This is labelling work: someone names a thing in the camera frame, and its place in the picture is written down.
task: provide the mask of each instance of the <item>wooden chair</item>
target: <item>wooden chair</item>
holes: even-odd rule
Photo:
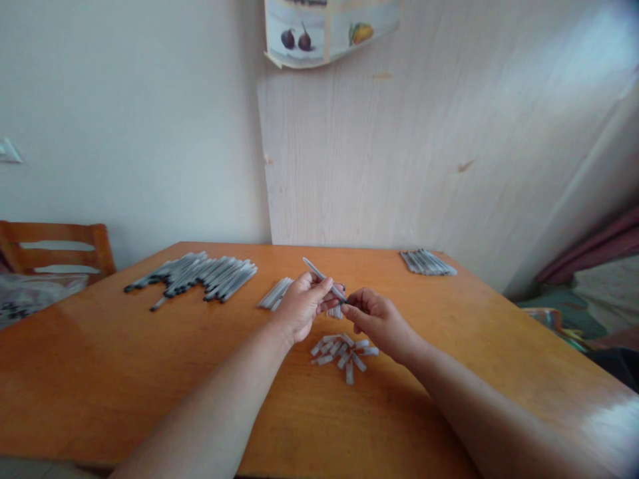
[[[20,246],[20,243],[37,241],[79,241],[92,245],[94,250],[26,249]],[[115,273],[107,227],[103,224],[81,226],[0,221],[0,253],[18,274],[42,274],[35,268],[52,265],[91,266],[100,271],[88,273],[89,284],[93,284]]]

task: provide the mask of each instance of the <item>orange table surface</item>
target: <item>orange table surface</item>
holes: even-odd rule
[[[251,259],[258,274],[225,304],[200,286],[148,309],[163,285],[124,286],[189,251]],[[397,251],[178,243],[0,331],[0,455],[114,466],[270,312],[256,304],[306,256],[348,292],[390,297],[430,343],[595,455],[613,472],[636,453],[639,396],[446,255],[455,277],[412,274]],[[345,383],[310,350],[349,321],[321,315],[287,356],[239,474],[477,477],[423,387],[383,353]]]

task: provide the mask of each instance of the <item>electrical outlet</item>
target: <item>electrical outlet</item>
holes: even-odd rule
[[[8,138],[0,138],[0,163],[22,163],[20,153]]]

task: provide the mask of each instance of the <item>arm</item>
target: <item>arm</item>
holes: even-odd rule
[[[424,341],[394,304],[365,288],[342,305],[365,332],[427,389],[485,478],[609,478],[605,470],[528,411]]]
[[[232,478],[284,357],[339,301],[304,273],[271,319],[236,349],[113,473],[113,478]]]

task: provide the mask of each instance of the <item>pen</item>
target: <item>pen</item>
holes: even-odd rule
[[[306,264],[308,265],[308,267],[309,267],[310,269],[312,269],[312,270],[315,272],[315,274],[316,274],[317,276],[319,276],[319,278],[320,278],[322,281],[326,279],[326,276],[324,276],[322,273],[320,273],[320,271],[319,271],[319,270],[318,270],[315,266],[313,266],[313,263],[311,263],[308,259],[306,259],[306,258],[304,258],[304,257],[303,257],[302,259],[304,260],[304,263],[306,263]],[[331,286],[331,291],[332,291],[332,293],[333,293],[333,294],[334,294],[334,295],[335,295],[335,296],[336,296],[336,297],[337,297],[337,298],[338,298],[338,299],[339,299],[342,303],[347,303],[347,302],[348,302],[348,301],[347,301],[347,299],[346,299],[346,296],[344,296],[344,295],[341,293],[341,291],[340,291],[340,290],[338,290],[338,289],[335,287],[335,285],[334,285],[334,284]]]

